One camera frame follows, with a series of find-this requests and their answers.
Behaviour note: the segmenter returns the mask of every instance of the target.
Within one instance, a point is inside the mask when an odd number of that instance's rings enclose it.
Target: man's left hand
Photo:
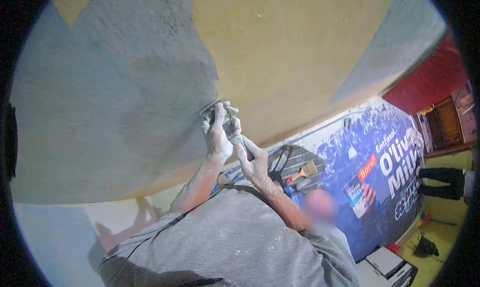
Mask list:
[[[233,114],[238,113],[238,109],[231,107],[229,101],[225,101],[225,106],[232,114],[232,119],[235,124],[235,134],[240,135],[242,128],[240,127],[240,119],[234,117]],[[208,157],[214,162],[224,164],[233,153],[233,145],[227,139],[227,135],[222,127],[225,119],[225,109],[223,104],[218,103],[215,106],[215,121],[212,126],[209,122],[204,120],[201,126],[201,130],[205,136],[205,142],[207,143]]]

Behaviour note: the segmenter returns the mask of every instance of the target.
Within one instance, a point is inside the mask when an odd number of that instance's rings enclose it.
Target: yellow floor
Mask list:
[[[452,167],[470,170],[472,165],[472,152],[465,151],[454,155],[432,158],[426,161],[426,167]],[[429,185],[436,182],[429,180]],[[437,272],[446,260],[450,250],[457,239],[460,226],[465,218],[467,205],[462,200],[445,200],[441,198],[424,197],[425,211],[430,213],[431,218],[441,221],[457,223],[457,226],[445,224],[427,223],[418,228],[414,236],[403,245],[403,258],[418,268],[413,287],[424,287],[435,278]],[[425,233],[425,237],[435,243],[439,257],[418,258],[413,256],[413,251],[419,242],[419,235]]]

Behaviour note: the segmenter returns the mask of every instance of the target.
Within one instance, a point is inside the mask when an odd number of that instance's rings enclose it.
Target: red sign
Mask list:
[[[375,154],[372,154],[371,157],[368,159],[368,162],[361,171],[358,173],[358,178],[360,179],[360,182],[363,183],[367,176],[370,174],[370,172],[374,169],[374,166],[377,165],[377,157]]]

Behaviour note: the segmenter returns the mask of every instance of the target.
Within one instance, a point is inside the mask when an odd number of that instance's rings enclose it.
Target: paintbrush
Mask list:
[[[307,178],[309,176],[315,175],[316,173],[317,173],[317,167],[315,166],[315,162],[310,161],[306,165],[303,165],[303,167],[300,169],[300,171],[296,175],[289,177],[286,180],[286,183],[289,184],[300,177]]]

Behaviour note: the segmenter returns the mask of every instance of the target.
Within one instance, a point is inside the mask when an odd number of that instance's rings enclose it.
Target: textured wall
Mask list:
[[[71,28],[50,4],[14,75],[13,199],[115,200],[200,160],[215,80],[187,0],[90,0]]]
[[[375,36],[330,103],[390,86],[435,50],[446,28],[430,0],[393,0]]]
[[[53,0],[15,70],[14,200],[111,201],[189,180],[206,152],[198,111],[217,92],[264,146],[361,103],[384,85],[338,90],[392,1]]]
[[[216,63],[218,95],[240,109],[245,135],[268,145],[331,116],[330,98],[392,0],[192,2],[195,26]]]

